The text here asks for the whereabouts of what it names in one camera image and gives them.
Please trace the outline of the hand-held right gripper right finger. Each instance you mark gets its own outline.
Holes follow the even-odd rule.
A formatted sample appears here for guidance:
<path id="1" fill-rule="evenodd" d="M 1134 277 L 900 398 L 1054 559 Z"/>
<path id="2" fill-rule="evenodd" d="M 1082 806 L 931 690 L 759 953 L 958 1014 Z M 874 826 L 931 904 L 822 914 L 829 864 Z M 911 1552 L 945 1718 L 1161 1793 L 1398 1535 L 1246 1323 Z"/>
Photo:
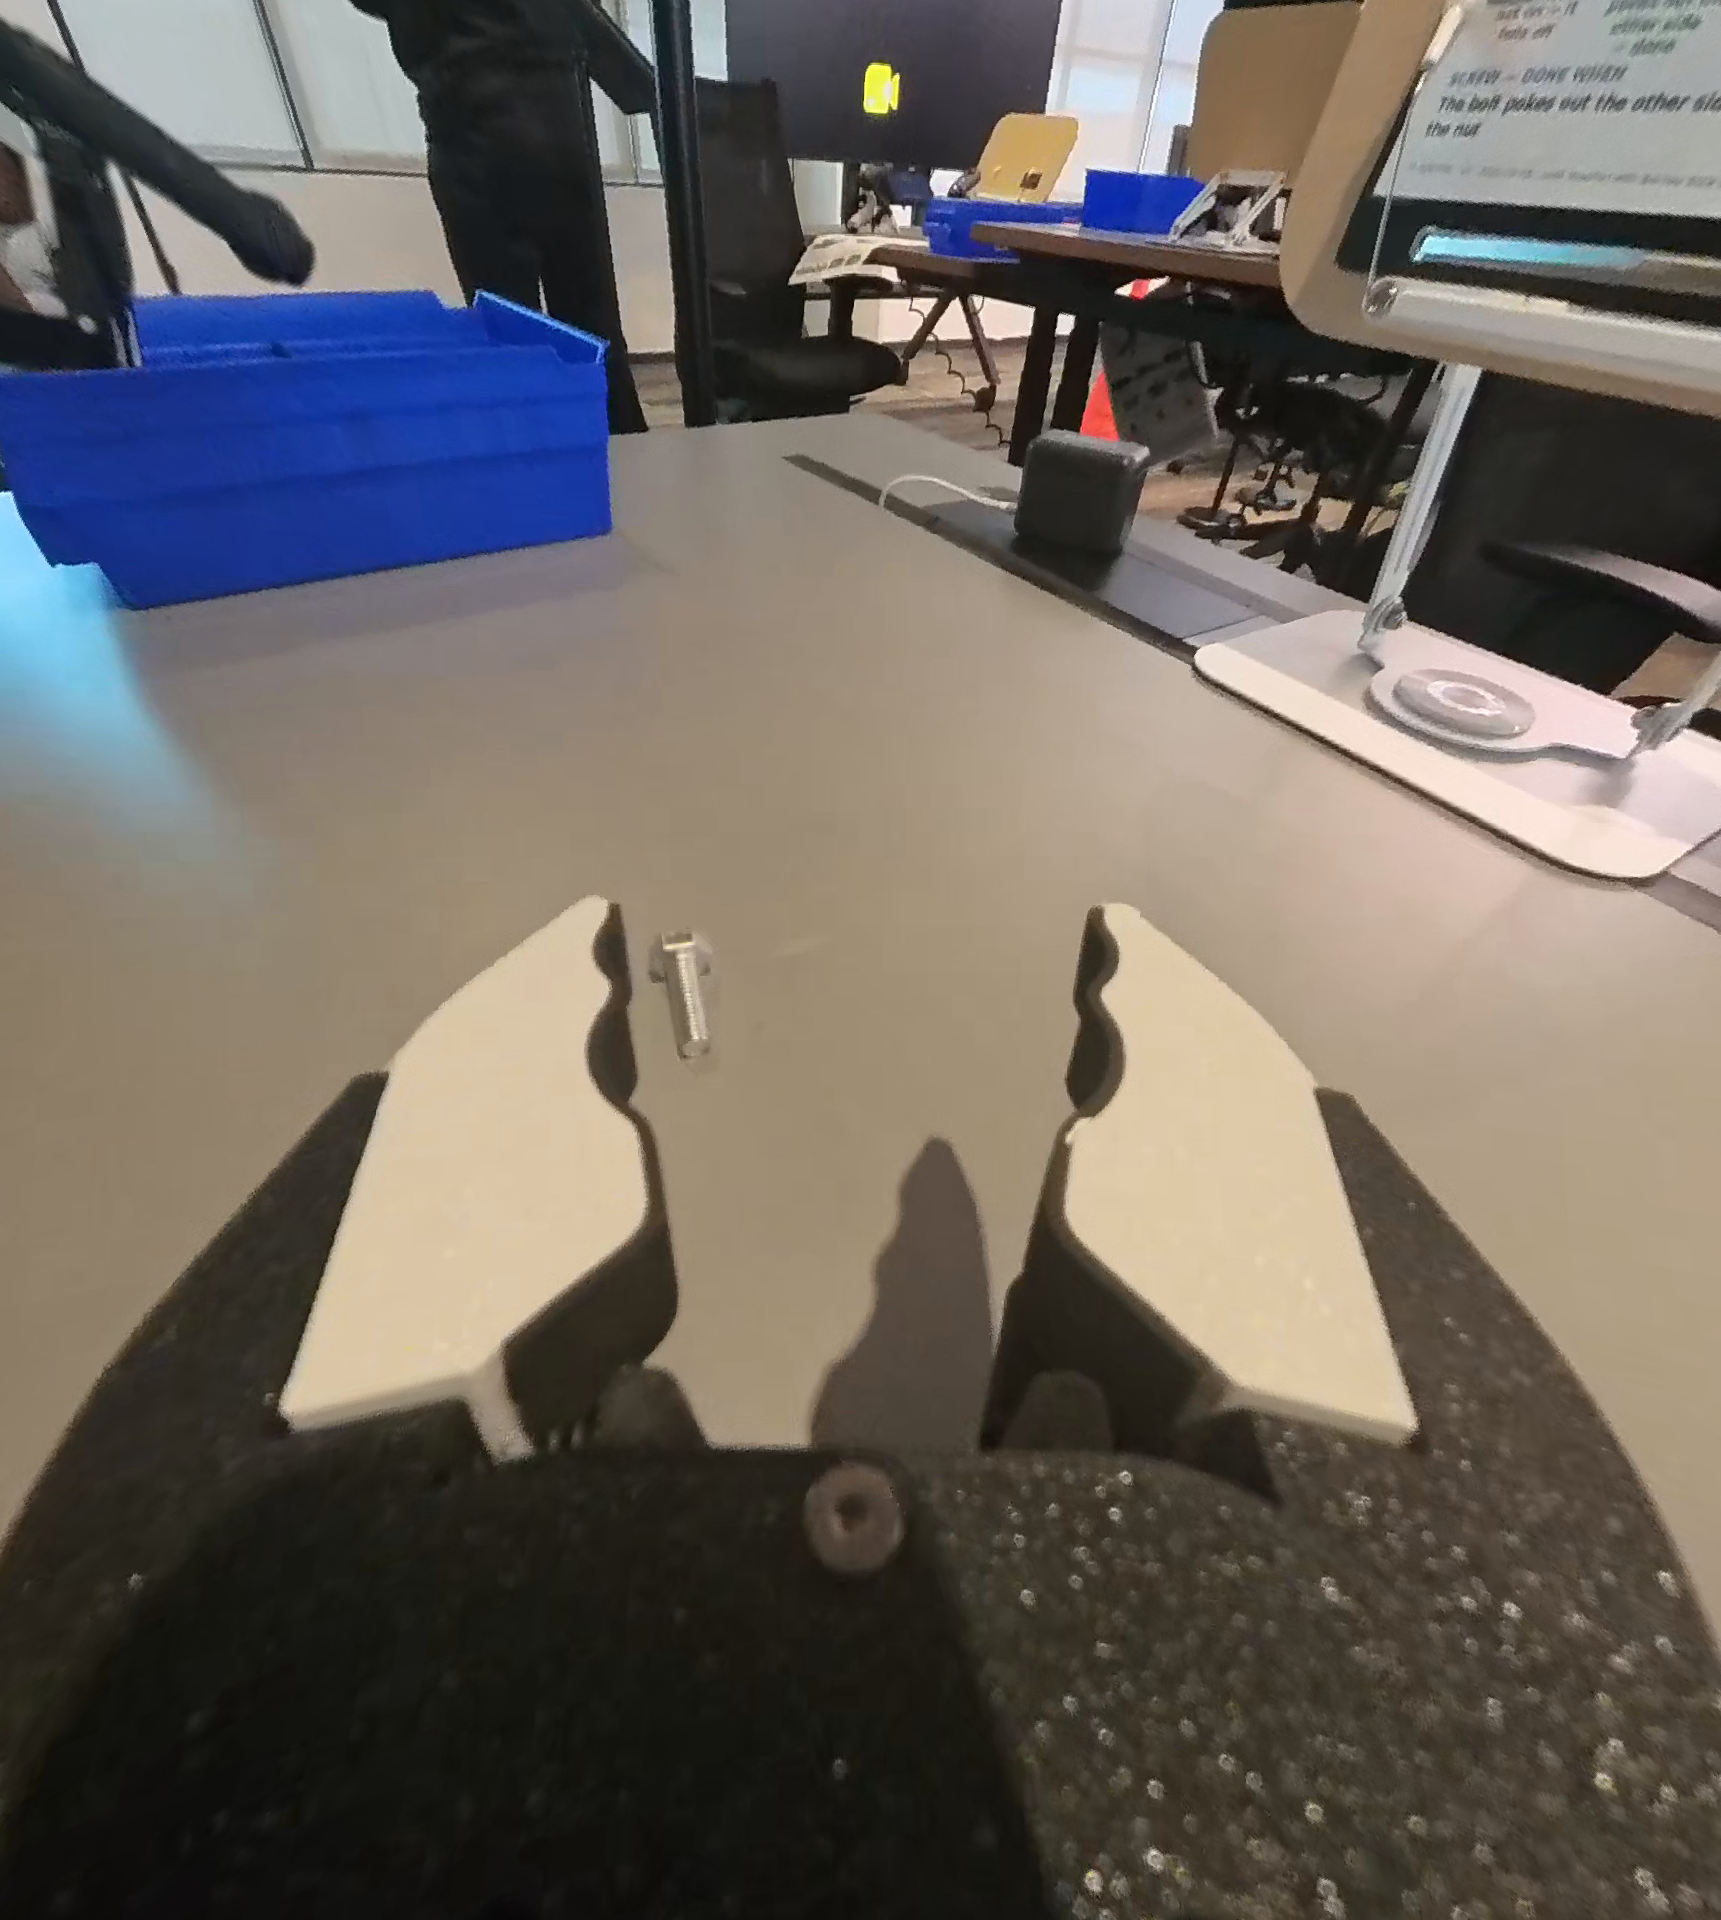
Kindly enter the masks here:
<path id="1" fill-rule="evenodd" d="M 1140 910 L 1084 919 L 1065 1087 L 982 1447 L 1244 1447 L 1263 1421 L 1420 1431 L 1323 1089 Z"/>

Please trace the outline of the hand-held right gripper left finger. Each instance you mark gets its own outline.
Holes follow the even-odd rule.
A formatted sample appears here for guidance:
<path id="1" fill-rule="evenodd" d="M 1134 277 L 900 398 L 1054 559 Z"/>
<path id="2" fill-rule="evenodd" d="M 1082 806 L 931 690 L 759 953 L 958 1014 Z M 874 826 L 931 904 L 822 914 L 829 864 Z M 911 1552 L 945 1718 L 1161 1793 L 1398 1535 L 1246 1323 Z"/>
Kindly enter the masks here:
<path id="1" fill-rule="evenodd" d="M 591 1423 L 678 1309 L 633 1093 L 623 910 L 591 893 L 398 1047 L 277 1413 L 326 1431 L 465 1407 L 499 1461 Z"/>

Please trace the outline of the silver hex bolt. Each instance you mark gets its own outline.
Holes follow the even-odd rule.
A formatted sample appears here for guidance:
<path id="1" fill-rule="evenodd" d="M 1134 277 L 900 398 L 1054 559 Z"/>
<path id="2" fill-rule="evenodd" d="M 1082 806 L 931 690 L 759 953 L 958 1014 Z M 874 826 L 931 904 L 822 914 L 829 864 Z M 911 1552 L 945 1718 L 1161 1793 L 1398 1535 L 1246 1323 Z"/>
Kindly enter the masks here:
<path id="1" fill-rule="evenodd" d="M 696 1061 L 712 1049 L 707 981 L 712 976 L 712 948 L 691 928 L 672 928 L 657 935 L 647 953 L 648 980 L 667 996 L 678 1057 Z"/>

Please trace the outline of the large blue plastic bin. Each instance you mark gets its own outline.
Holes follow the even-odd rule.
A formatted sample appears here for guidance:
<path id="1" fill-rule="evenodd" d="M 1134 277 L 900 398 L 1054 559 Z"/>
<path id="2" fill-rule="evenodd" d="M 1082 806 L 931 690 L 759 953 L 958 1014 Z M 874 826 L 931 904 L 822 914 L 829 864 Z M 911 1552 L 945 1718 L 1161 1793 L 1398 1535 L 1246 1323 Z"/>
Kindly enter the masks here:
<path id="1" fill-rule="evenodd" d="M 129 610 L 612 530 L 607 344 L 433 292 L 148 298 L 133 366 L 0 372 L 0 455 L 55 565 Z"/>

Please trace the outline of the black metal pole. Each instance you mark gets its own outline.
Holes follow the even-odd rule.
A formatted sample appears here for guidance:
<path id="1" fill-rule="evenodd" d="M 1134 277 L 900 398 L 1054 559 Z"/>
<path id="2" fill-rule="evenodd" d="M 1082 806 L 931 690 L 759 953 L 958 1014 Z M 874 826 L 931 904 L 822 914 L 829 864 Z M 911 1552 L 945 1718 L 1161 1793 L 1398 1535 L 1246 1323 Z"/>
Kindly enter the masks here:
<path id="1" fill-rule="evenodd" d="M 674 296 L 674 360 L 686 427 L 718 420 L 701 180 L 699 93 L 688 1 L 650 1 L 657 153 Z"/>

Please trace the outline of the white metal stand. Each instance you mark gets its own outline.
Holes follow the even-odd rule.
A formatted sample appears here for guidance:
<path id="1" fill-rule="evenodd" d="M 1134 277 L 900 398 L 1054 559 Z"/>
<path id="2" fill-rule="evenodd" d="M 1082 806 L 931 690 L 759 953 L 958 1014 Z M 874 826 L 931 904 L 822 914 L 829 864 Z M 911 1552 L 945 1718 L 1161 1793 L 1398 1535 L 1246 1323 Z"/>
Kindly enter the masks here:
<path id="1" fill-rule="evenodd" d="M 1613 696 L 1500 653 L 1524 587 L 1483 541 L 1667 563 L 1721 530 L 1721 420 L 1441 362 L 1433 427 L 1365 610 L 1219 639 L 1199 675 L 1583 876 L 1644 882 L 1721 833 L 1692 729 L 1721 643 L 1672 635 Z"/>

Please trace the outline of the black office chair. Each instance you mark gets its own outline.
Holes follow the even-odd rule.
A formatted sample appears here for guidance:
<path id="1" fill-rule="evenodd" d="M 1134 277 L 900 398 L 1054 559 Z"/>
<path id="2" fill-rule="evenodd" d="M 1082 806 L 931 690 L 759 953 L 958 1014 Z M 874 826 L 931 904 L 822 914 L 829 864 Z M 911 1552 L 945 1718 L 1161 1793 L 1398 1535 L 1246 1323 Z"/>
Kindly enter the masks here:
<path id="1" fill-rule="evenodd" d="M 1481 558 L 1529 595 L 1500 653 L 1614 696 L 1663 642 L 1721 645 L 1721 587 L 1570 541 L 1484 539 Z"/>
<path id="2" fill-rule="evenodd" d="M 806 328 L 806 250 L 777 84 L 695 84 L 712 372 L 720 420 L 844 416 L 899 384 L 894 350 L 853 324 Z"/>

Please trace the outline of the black charger cube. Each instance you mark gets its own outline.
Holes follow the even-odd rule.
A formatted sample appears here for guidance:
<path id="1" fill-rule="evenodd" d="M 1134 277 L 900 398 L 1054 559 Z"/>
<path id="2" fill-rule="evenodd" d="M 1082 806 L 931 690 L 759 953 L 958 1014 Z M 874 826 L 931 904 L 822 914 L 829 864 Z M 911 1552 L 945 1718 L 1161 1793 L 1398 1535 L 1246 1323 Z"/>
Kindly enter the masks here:
<path id="1" fill-rule="evenodd" d="M 1062 427 L 1040 432 L 1021 463 L 1016 539 L 1091 561 L 1119 559 L 1152 462 L 1138 442 Z"/>

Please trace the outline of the black monitor screen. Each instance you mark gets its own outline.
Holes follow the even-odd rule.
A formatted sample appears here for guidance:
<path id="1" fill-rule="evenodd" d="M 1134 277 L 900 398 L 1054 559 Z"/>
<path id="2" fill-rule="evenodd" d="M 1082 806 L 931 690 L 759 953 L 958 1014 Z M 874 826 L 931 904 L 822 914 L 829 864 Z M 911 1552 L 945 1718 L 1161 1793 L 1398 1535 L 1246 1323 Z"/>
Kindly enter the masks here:
<path id="1" fill-rule="evenodd" d="M 1047 108 L 1060 1 L 728 1 L 728 78 L 775 84 L 794 159 L 963 170 Z"/>

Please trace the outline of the small blue bin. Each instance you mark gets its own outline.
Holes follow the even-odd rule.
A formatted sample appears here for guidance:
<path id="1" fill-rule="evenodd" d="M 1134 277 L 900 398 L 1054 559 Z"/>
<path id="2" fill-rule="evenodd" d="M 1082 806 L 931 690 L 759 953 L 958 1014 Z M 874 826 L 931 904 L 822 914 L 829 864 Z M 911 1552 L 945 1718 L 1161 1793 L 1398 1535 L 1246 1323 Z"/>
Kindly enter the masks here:
<path id="1" fill-rule="evenodd" d="M 1204 180 L 1186 173 L 1088 166 L 1081 226 L 1094 231 L 1167 236 L 1204 186 Z"/>
<path id="2" fill-rule="evenodd" d="M 1057 228 L 1065 207 L 1053 201 L 1014 201 L 988 198 L 932 198 L 926 201 L 920 231 L 934 258 L 961 261 L 1010 261 L 1012 248 L 975 236 L 976 228 Z"/>

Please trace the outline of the printed paper sign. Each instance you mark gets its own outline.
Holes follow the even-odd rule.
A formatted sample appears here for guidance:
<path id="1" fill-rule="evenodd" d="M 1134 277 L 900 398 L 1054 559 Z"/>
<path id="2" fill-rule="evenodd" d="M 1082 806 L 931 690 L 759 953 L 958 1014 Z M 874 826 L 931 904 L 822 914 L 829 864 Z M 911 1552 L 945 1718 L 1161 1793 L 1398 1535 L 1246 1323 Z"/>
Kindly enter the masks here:
<path id="1" fill-rule="evenodd" d="M 1183 468 L 1219 451 L 1217 387 L 1200 344 L 1140 325 L 1105 324 L 1099 353 L 1114 435 L 1146 451 L 1148 471 Z"/>

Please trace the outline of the yellow wooden panel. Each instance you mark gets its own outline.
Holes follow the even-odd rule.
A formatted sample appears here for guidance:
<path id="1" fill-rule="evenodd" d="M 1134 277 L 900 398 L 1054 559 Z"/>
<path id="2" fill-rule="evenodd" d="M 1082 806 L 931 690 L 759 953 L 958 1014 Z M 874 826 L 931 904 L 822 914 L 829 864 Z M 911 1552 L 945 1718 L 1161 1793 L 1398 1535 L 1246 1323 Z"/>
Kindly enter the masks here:
<path id="1" fill-rule="evenodd" d="M 1051 201 L 1079 131 L 1081 122 L 1074 113 L 1044 109 L 1002 113 L 979 156 L 969 198 L 1028 205 Z"/>

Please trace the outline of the wooden desk with black legs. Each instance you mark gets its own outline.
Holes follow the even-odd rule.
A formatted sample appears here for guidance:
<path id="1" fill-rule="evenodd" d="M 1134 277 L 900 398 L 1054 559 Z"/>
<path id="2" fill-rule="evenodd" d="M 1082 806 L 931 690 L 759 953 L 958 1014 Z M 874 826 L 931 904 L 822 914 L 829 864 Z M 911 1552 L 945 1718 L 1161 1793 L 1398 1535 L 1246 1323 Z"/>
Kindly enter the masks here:
<path id="1" fill-rule="evenodd" d="M 913 234 L 825 234 L 803 265 L 838 296 L 866 274 L 894 276 L 896 290 L 976 298 L 1028 314 L 1016 381 L 1009 459 L 1018 466 L 1048 425 L 1077 427 L 1088 394 L 1094 324 L 1140 325 L 1192 339 L 1236 372 L 1290 372 L 1310 363 L 1307 334 L 1288 315 L 1270 254 L 1176 243 L 1167 238 L 1094 231 L 1082 226 L 980 226 L 976 238 L 1012 248 L 1012 259 L 932 255 Z"/>

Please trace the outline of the white folding stand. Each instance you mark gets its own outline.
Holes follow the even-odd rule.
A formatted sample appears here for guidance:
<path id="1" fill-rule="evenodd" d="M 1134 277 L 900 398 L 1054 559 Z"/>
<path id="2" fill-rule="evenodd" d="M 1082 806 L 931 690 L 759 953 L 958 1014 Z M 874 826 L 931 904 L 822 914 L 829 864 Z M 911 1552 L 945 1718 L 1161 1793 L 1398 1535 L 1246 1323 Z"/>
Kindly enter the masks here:
<path id="1" fill-rule="evenodd" d="M 1231 250 L 1277 250 L 1288 198 L 1288 175 L 1270 167 L 1229 167 L 1212 173 L 1183 207 L 1167 238 L 1176 243 Z"/>

